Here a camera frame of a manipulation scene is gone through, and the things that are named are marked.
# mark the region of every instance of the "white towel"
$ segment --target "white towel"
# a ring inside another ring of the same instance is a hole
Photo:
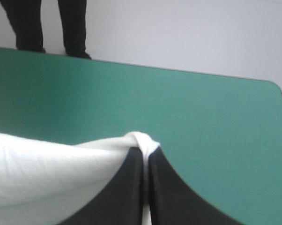
[[[129,148],[143,152],[147,177],[148,157],[158,146],[140,132],[75,146],[0,134],[0,225],[60,223],[105,187]]]

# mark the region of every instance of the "green table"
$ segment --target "green table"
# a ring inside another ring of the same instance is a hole
[[[76,144],[151,135],[197,193],[282,225],[282,93],[273,83],[0,49],[0,132]]]

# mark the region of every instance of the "white cloth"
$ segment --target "white cloth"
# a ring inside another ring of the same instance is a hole
[[[0,134],[0,225],[55,225],[105,187],[130,147],[141,149],[147,177],[158,146],[140,132],[75,146]]]

